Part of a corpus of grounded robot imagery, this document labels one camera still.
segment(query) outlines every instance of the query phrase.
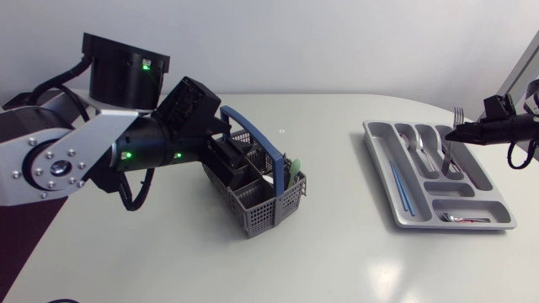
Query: table surface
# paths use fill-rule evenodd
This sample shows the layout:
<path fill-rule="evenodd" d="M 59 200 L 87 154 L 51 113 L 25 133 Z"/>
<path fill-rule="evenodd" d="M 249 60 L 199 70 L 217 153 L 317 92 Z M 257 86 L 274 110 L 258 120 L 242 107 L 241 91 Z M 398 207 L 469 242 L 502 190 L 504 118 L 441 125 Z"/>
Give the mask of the table surface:
<path fill-rule="evenodd" d="M 5 301 L 539 301 L 538 163 L 516 171 L 507 145 L 469 146 L 516 218 L 514 230 L 402 229 L 362 122 L 450 125 L 452 113 L 376 95 L 220 97 L 301 158 L 307 197 L 294 214 L 247 239 L 199 163 L 157 169 L 136 212 L 89 183 L 61 209 Z M 135 184 L 142 174 L 128 178 Z"/>

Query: utensil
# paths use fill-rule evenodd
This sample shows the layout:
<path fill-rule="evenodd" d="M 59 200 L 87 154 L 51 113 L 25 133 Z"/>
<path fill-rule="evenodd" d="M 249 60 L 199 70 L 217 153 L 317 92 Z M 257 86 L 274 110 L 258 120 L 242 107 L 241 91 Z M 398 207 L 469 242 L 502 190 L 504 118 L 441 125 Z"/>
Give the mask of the utensil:
<path fill-rule="evenodd" d="M 444 155 L 446 154 L 446 148 L 445 147 L 441 147 L 441 152 L 444 153 Z M 453 161 L 453 159 L 451 159 L 451 166 L 453 167 L 453 169 L 455 170 L 455 172 L 462 172 L 462 169 L 456 165 L 456 163 Z"/>
<path fill-rule="evenodd" d="M 423 138 L 421 138 L 421 135 L 419 135 L 419 149 L 421 150 L 421 152 L 423 152 L 424 157 L 427 158 L 427 161 L 429 162 L 429 165 L 430 165 L 430 169 L 432 169 L 434 171 L 435 170 L 435 165 L 432 164 L 432 161 L 430 160 L 429 155 L 427 155 L 427 153 L 424 151 Z"/>
<path fill-rule="evenodd" d="M 292 161 L 292 164 L 290 165 L 290 181 L 288 181 L 288 186 L 286 187 L 289 189 L 294 184 L 294 178 L 296 178 L 297 173 L 300 172 L 300 167 L 302 166 L 302 160 L 296 159 Z"/>
<path fill-rule="evenodd" d="M 456 128 L 457 125 L 461 125 L 464 123 L 464 109 L 461 107 L 455 107 L 453 108 L 453 130 Z M 451 143 L 452 141 L 449 141 L 447 143 L 447 149 L 446 149 L 446 155 L 444 156 L 444 162 L 441 166 L 441 172 L 447 176 L 447 173 L 449 172 L 449 164 L 451 162 Z"/>
<path fill-rule="evenodd" d="M 455 216 L 444 213 L 444 219 L 448 222 L 457 222 L 457 223 L 472 223 L 472 222 L 482 222 L 490 223 L 489 218 L 457 218 Z"/>
<path fill-rule="evenodd" d="M 406 147 L 406 149 L 410 149 L 410 140 L 408 139 L 408 137 L 403 133 L 398 133 L 398 135 L 403 140 L 404 147 Z"/>
<path fill-rule="evenodd" d="M 410 202 L 410 198 L 406 194 L 406 191 L 404 190 L 403 184 L 401 182 L 401 178 L 398 175 L 398 170 L 395 164 L 393 162 L 389 162 L 391 165 L 391 169 L 393 170 L 393 177 L 395 177 L 395 182 L 397 182 L 397 188 L 398 188 L 398 194 L 401 196 L 401 201 L 403 202 L 403 208 L 404 211 L 410 210 L 410 214 L 412 216 L 415 216 L 415 209 L 412 203 Z"/>
<path fill-rule="evenodd" d="M 273 178 L 268 175 L 262 175 L 262 179 L 264 179 L 267 183 L 273 185 Z"/>

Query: robot end effector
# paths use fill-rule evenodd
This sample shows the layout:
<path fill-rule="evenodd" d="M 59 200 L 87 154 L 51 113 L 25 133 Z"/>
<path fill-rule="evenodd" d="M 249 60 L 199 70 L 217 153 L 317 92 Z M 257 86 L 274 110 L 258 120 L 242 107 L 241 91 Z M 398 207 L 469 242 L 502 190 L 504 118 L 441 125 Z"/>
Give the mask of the robot end effector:
<path fill-rule="evenodd" d="M 479 145 L 510 143 L 508 152 L 509 165 L 520 169 L 526 167 L 539 142 L 539 80 L 528 85 L 526 91 L 525 114 L 517 114 L 512 98 L 494 95 L 484 99 L 485 117 L 478 122 L 466 122 L 457 125 L 446 135 L 448 141 L 459 141 Z M 528 158 L 519 167 L 510 160 L 516 142 L 529 141 Z"/>

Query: green led light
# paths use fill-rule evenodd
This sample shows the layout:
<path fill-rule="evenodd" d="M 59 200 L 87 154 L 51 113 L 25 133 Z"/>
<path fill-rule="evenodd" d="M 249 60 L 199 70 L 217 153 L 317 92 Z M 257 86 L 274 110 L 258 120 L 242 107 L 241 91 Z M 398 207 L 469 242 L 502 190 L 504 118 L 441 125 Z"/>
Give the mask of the green led light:
<path fill-rule="evenodd" d="M 123 151 L 121 154 L 120 154 L 120 159 L 122 160 L 125 160 L 125 159 L 131 159 L 131 157 L 133 157 L 133 154 L 128 152 L 128 151 Z"/>

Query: dishwasher cutlery basket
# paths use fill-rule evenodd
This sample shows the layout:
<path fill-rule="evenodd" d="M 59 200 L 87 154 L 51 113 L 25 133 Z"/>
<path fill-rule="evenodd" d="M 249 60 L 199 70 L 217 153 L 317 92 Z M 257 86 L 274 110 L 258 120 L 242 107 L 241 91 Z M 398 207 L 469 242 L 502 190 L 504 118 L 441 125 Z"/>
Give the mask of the dishwasher cutlery basket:
<path fill-rule="evenodd" d="M 283 157 L 259 130 L 234 109 L 221 107 L 221 119 L 228 123 L 232 118 L 242 130 L 232 134 L 225 133 L 217 139 L 224 141 L 227 137 L 233 140 L 253 144 L 238 170 L 243 171 L 241 181 L 233 187 L 223 182 L 206 166 L 205 173 L 217 188 L 219 195 L 236 216 L 239 224 L 248 237 L 277 226 L 288 215 L 297 210 L 300 198 L 306 195 L 306 176 L 299 172 L 294 183 L 288 189 L 291 160 Z M 262 178 L 269 175 L 274 184 Z"/>

